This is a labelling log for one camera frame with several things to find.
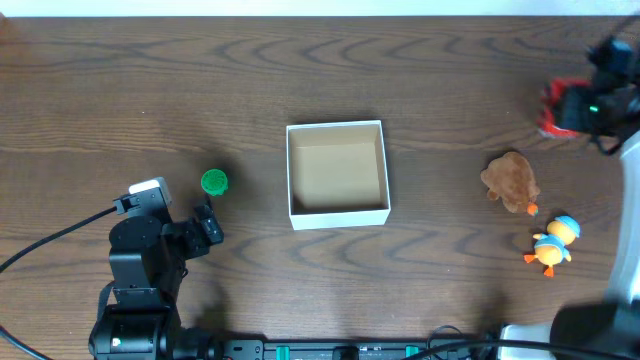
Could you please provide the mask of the red toy fire truck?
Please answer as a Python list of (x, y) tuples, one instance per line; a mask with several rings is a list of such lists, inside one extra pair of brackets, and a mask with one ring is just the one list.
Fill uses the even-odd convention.
[(559, 126), (560, 106), (563, 97), (571, 87), (587, 88), (586, 79), (575, 77), (555, 77), (545, 85), (541, 95), (542, 110), (536, 120), (543, 136), (560, 139), (573, 139), (579, 136), (576, 130)]

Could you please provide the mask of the brown plush toy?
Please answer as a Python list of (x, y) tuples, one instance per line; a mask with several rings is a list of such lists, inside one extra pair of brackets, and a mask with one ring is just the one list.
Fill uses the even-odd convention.
[(510, 151), (492, 160), (480, 172), (480, 179), (487, 187), (487, 198), (500, 200), (508, 212), (538, 214), (541, 190), (529, 161), (519, 152)]

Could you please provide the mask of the orange duck toy blue hat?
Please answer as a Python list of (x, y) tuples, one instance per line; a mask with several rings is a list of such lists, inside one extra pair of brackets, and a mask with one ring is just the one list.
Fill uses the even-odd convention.
[(543, 275), (553, 278), (554, 268), (562, 262), (571, 262), (572, 257), (568, 246), (581, 235), (580, 224), (571, 216), (562, 215), (555, 217), (546, 226), (544, 233), (535, 233), (533, 250), (523, 255), (525, 263), (534, 261), (544, 266)]

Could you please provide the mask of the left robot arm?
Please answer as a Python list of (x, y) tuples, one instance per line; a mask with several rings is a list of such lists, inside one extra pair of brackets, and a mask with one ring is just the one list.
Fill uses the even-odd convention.
[(221, 343), (204, 330), (184, 328), (178, 293), (186, 262), (209, 253), (224, 233), (212, 205), (174, 222), (165, 205), (126, 211), (109, 233), (114, 280), (101, 293), (89, 337), (95, 359), (220, 359)]

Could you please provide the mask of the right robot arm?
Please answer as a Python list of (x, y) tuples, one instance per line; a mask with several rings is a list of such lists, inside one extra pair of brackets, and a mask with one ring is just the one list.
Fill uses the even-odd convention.
[[(467, 347), (480, 358), (495, 350), (495, 359), (639, 359), (639, 57), (627, 43), (608, 35), (588, 52), (595, 66), (590, 80), (554, 78), (544, 90), (539, 130), (553, 138), (589, 135), (599, 151), (619, 153), (623, 167), (623, 207), (618, 250), (605, 292), (598, 303), (562, 307), (551, 325), (507, 325), (494, 340)], [(600, 137), (616, 137), (604, 148)], [(507, 152), (480, 173), (490, 200), (502, 199), (512, 213), (537, 215), (540, 189), (530, 164), (519, 152)], [(581, 236), (577, 220), (557, 216), (535, 233), (533, 250), (523, 255), (545, 266), (571, 261), (567, 246)]]

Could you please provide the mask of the green ribbed plastic cap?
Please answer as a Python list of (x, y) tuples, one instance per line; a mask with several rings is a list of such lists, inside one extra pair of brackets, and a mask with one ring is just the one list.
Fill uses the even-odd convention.
[(211, 196), (222, 196), (229, 189), (229, 180), (221, 169), (207, 170), (201, 177), (201, 188)]

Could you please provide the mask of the white cardboard box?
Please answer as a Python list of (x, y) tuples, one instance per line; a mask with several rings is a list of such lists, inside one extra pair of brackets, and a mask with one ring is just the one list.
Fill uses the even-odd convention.
[(294, 230), (386, 223), (391, 197), (381, 121), (289, 125), (286, 162)]

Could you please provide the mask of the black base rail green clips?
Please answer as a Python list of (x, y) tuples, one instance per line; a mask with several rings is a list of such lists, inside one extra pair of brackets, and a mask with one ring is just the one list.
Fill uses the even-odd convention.
[(427, 349), (465, 341), (445, 335), (418, 341), (262, 341), (229, 340), (223, 344), (222, 360), (394, 360)]

